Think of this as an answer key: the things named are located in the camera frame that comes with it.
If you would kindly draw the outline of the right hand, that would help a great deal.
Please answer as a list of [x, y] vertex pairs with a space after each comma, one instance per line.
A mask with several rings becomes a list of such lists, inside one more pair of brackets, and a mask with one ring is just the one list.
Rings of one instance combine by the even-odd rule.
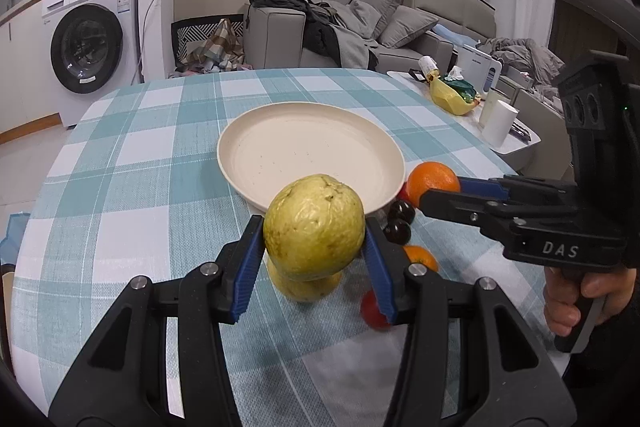
[[550, 331], [567, 337], [582, 316], [579, 298], [604, 299], [597, 324], [620, 314], [626, 308], [636, 286], [637, 270], [620, 268], [610, 273], [587, 273], [580, 283], [564, 277], [558, 268], [544, 268], [544, 318]]

